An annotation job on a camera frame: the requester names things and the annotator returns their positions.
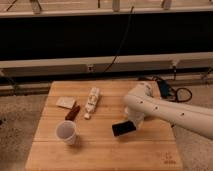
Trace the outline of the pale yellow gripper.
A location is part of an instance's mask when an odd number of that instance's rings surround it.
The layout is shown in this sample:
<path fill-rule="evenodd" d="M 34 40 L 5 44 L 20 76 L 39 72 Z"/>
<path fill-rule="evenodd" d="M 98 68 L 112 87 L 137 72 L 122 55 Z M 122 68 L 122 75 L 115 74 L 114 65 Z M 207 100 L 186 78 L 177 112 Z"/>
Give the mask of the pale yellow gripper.
<path fill-rule="evenodd" d="M 139 127 L 139 124 L 144 121 L 145 115 L 142 112 L 133 110 L 129 107 L 125 108 L 125 114 L 129 121 L 131 121 L 136 128 Z"/>

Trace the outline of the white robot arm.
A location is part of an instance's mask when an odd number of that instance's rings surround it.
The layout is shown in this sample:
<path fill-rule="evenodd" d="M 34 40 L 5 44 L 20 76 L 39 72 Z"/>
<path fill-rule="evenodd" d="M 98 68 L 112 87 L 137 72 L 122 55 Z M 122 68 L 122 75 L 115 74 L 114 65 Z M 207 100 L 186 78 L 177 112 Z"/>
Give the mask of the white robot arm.
<path fill-rule="evenodd" d="M 135 127 L 154 116 L 213 140 L 213 109 L 153 97 L 152 86 L 139 82 L 124 96 L 127 117 Z"/>

